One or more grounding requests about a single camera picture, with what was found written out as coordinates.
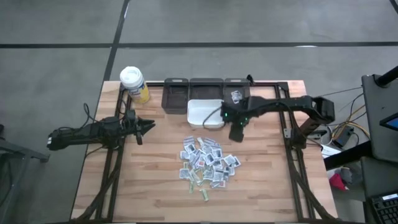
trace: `wooden tabletop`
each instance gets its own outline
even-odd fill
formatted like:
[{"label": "wooden tabletop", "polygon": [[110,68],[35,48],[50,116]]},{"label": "wooden tabletop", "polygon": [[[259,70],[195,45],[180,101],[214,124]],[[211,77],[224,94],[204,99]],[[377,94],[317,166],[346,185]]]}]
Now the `wooden tabletop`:
[{"label": "wooden tabletop", "polygon": [[[287,82],[290,97],[306,94],[303,81]],[[141,118],[154,119],[156,127],[143,137],[141,146],[136,144],[134,136],[127,137],[115,222],[297,221],[278,113],[253,118],[244,129],[244,141],[232,142],[228,139],[229,126],[221,131],[192,129],[187,115],[165,114],[160,105],[162,89],[151,87],[150,101],[133,105]],[[96,119],[113,116],[118,90],[119,82],[104,83]],[[270,87],[251,87],[251,95],[275,98],[275,91]],[[301,112],[295,112],[295,117],[299,124],[307,119]],[[205,184],[195,186],[194,193],[189,194],[189,181],[178,177],[183,166],[179,158],[182,141],[189,135],[215,139],[225,156],[233,154],[239,158],[242,165],[236,168],[236,175],[230,177],[225,189],[211,189]],[[89,151],[99,146],[90,145]],[[105,157],[103,149],[86,158],[72,218],[83,213],[98,193]],[[337,217],[320,149],[308,145],[304,161],[312,192],[326,210]],[[208,202],[203,200],[201,188],[208,190]],[[300,198],[307,214],[302,192]]]}]

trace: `white lid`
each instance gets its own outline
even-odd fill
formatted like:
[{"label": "white lid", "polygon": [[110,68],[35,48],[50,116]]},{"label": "white lid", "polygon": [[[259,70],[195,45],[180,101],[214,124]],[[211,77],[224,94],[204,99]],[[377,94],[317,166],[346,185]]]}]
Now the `white lid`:
[{"label": "white lid", "polygon": [[127,88],[134,88],[142,85],[144,81],[141,71],[137,67],[128,66],[120,73],[120,81]]}]

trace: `concrete floor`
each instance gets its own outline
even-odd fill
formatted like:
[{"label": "concrete floor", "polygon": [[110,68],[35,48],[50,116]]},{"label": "concrete floor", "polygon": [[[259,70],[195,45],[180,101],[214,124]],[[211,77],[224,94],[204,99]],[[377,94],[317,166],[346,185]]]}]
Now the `concrete floor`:
[{"label": "concrete floor", "polygon": [[[0,44],[111,43],[122,4],[0,0]],[[397,24],[388,0],[131,0],[120,41],[385,42],[398,40]],[[14,210],[16,223],[68,220],[85,146],[50,152],[47,135],[84,122],[84,102],[95,110],[109,53],[106,48],[0,49],[5,137],[51,153],[47,164],[30,165]],[[397,65],[397,58],[398,47],[118,49],[110,80],[135,65],[147,80],[247,74],[258,80],[304,80],[307,93],[317,96],[360,86],[361,75],[383,74]],[[337,112],[360,93],[328,98]],[[349,108],[340,111],[336,122],[348,114]],[[365,117],[358,123],[367,127]],[[342,219],[363,221],[355,201],[341,192],[334,196]]]}]

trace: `black tray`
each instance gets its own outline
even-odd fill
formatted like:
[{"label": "black tray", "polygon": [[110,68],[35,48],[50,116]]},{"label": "black tray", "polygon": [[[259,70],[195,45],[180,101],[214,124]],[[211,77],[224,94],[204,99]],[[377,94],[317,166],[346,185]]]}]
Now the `black tray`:
[{"label": "black tray", "polygon": [[186,114],[189,82],[186,78],[164,80],[162,107],[167,114]]},{"label": "black tray", "polygon": [[190,100],[223,99],[222,78],[191,78]]},{"label": "black tray", "polygon": [[231,93],[239,91],[242,98],[250,96],[250,81],[245,78],[227,78],[224,81],[224,102],[237,104],[233,101]]}]

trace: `white container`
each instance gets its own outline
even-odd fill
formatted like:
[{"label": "white container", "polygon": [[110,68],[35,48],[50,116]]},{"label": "white container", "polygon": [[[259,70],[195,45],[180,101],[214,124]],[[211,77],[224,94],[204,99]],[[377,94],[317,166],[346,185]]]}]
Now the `white container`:
[{"label": "white container", "polygon": [[135,103],[146,103],[149,90],[141,71],[136,67],[126,67],[120,73],[120,81]]},{"label": "white container", "polygon": [[[190,100],[188,101],[187,119],[193,128],[203,128],[203,121],[213,112],[221,107],[223,100]],[[211,115],[206,123],[206,128],[220,128],[224,125],[223,118],[218,110]]]}]

